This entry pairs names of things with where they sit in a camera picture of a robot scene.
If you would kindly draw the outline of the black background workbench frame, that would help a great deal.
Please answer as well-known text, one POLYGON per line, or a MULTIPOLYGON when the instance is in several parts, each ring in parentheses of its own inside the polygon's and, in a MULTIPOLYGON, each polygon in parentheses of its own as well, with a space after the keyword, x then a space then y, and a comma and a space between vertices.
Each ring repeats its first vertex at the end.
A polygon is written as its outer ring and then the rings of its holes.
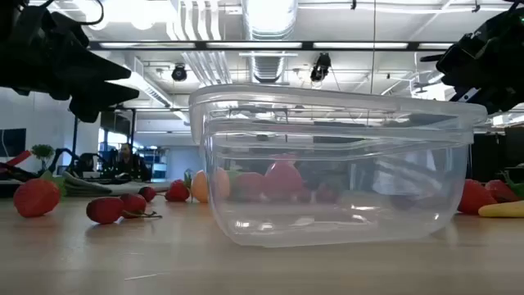
POLYGON ((65 136, 65 147, 75 155, 97 153, 106 161, 115 161, 123 143, 134 144, 137 112, 115 109, 98 113, 93 123, 74 118, 65 136))

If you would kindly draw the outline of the person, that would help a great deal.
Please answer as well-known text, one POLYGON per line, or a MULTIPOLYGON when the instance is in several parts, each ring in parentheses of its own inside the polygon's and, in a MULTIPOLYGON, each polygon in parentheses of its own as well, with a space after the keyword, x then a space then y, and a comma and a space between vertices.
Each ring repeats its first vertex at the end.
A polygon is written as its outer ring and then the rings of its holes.
POLYGON ((151 172, 147 168, 145 161, 132 151, 129 143, 120 145, 120 157, 116 165, 120 173, 130 175, 133 179, 148 182, 151 180, 151 172))

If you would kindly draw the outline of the dark wall monitor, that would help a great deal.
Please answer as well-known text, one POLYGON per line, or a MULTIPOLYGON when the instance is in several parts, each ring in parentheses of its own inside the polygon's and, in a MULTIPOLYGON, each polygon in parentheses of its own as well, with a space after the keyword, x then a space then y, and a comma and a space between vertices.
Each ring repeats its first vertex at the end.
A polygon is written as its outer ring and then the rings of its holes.
POLYGON ((15 157, 25 150, 26 129, 0 129, 0 157, 15 157))

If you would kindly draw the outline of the green toy fruit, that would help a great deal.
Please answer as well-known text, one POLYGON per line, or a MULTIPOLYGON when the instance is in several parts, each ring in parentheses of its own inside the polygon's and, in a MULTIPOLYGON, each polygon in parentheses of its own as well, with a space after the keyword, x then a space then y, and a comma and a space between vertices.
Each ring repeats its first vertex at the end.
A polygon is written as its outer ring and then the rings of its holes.
POLYGON ((230 202, 240 202, 242 200, 242 188, 237 183, 237 178, 241 175, 241 171, 228 170, 230 193, 228 200, 230 202))

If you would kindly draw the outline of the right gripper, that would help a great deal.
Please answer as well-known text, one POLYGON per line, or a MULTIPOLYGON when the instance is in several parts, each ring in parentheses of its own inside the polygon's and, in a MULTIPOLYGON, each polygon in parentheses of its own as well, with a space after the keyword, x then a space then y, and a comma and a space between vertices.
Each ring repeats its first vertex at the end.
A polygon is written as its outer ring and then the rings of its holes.
POLYGON ((420 58, 435 62, 452 102, 482 105, 490 113, 524 103, 524 3, 514 3, 465 34, 445 53, 420 58))

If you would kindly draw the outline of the grey folded cloth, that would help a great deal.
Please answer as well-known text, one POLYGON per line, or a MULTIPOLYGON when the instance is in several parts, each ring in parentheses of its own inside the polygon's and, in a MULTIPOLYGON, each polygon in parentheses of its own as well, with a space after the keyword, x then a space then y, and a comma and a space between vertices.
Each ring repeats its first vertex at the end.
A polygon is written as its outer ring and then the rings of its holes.
POLYGON ((170 182, 141 183, 130 181, 125 184, 99 184, 74 177, 68 172, 63 172, 64 187, 67 197, 110 197, 124 193, 138 193, 143 187, 151 187, 156 192, 166 192, 170 182))

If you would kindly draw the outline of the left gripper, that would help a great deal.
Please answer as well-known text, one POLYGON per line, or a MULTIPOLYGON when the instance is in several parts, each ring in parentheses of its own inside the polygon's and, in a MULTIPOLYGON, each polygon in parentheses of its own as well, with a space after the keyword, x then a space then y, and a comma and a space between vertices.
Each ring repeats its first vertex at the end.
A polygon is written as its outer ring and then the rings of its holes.
POLYGON ((49 4, 0 0, 0 87, 23 96, 35 91, 61 101, 71 98, 70 111, 85 123, 137 98, 135 88, 105 82, 127 79, 131 70, 91 52, 81 23, 50 12, 49 4), (87 80, 101 82, 82 83, 87 80))

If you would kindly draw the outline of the small green background plant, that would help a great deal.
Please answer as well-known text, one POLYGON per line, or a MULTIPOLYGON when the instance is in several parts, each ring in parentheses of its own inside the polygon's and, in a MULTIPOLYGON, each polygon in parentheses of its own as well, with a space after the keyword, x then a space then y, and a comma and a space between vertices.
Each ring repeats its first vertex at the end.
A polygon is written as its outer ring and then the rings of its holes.
POLYGON ((30 151, 40 162, 41 170, 47 169, 47 162, 55 153, 55 149, 48 144, 35 144, 30 151))

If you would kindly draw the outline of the pink orange toy peach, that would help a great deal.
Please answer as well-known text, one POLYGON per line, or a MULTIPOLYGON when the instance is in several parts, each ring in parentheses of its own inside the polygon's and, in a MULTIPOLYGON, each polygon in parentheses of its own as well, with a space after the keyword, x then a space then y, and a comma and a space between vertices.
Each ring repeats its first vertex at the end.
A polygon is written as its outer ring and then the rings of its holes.
MULTIPOLYGON (((230 195, 230 178, 228 173, 222 168, 219 168, 215 181, 219 190, 217 195, 224 198, 228 197, 230 195)), ((191 185, 191 195, 200 203, 207 203, 209 201, 210 193, 205 171, 199 170, 194 175, 191 185)))

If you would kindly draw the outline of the silver ventilation duct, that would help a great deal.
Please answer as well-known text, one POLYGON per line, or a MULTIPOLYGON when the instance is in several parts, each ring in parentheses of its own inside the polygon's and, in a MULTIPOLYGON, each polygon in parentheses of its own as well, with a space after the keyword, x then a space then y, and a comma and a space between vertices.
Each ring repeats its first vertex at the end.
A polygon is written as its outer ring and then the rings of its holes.
MULTIPOLYGON (((243 24, 250 41, 286 41, 296 23, 298 0, 242 0, 243 24)), ((284 52, 253 52, 252 80, 277 83, 283 73, 284 52)))

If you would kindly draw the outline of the red background robot part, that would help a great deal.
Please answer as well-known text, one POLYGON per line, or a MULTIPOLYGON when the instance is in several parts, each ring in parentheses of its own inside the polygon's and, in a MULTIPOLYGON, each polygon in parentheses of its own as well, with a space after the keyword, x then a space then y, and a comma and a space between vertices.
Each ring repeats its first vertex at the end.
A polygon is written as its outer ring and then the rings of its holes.
POLYGON ((18 156, 13 157, 12 159, 8 160, 7 162, 0 162, 0 172, 2 170, 5 170, 6 166, 8 166, 8 167, 17 166, 21 162, 25 161, 26 159, 28 159, 31 156, 32 156, 32 152, 26 150, 26 151, 23 151, 18 156))

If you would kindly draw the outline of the black aluminium rig frame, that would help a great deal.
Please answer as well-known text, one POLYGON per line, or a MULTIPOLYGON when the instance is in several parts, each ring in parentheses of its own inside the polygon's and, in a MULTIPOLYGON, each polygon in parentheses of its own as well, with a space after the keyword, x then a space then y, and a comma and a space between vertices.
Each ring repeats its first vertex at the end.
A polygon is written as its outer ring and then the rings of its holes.
POLYGON ((92 51, 380 51, 440 52, 450 42, 417 41, 91 41, 92 51))

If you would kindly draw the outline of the red toy strawberry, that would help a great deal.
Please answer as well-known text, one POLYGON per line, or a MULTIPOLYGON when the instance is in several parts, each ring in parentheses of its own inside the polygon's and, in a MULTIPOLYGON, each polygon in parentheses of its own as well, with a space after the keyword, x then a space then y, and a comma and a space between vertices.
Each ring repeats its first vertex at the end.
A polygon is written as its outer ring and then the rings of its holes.
POLYGON ((498 203, 524 201, 524 182, 513 181, 507 170, 499 172, 504 179, 492 179, 485 188, 498 203))
POLYGON ((168 202, 186 202, 190 198, 190 191, 183 180, 177 179, 165 193, 165 199, 168 202))
POLYGON ((496 203, 497 201, 481 183, 473 179, 466 179, 458 211, 463 214, 477 216, 480 208, 496 203))
POLYGON ((66 193, 65 179, 48 171, 23 183, 13 195, 17 212, 24 218, 44 216, 54 210, 66 193))

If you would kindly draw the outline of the clear plastic tupperware container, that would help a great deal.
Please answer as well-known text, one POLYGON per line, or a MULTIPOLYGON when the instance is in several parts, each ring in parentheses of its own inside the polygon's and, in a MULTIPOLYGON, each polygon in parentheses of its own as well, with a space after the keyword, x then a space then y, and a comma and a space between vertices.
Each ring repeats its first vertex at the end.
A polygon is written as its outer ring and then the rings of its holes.
POLYGON ((298 247, 420 238, 458 209, 475 125, 483 106, 369 93, 223 84, 188 99, 218 226, 235 243, 298 247), (287 202, 230 202, 219 197, 222 168, 265 176, 289 161, 303 189, 287 202), (323 182, 341 189, 317 203, 323 182), (407 211, 390 195, 414 195, 407 211))

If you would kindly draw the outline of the yellow toy banana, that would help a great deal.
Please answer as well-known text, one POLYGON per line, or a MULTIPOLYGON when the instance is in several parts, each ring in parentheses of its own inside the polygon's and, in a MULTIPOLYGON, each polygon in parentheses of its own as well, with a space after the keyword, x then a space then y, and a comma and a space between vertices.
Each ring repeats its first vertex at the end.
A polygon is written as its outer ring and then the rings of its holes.
POLYGON ((489 218, 524 218, 524 201, 486 205, 478 210, 478 215, 489 218))

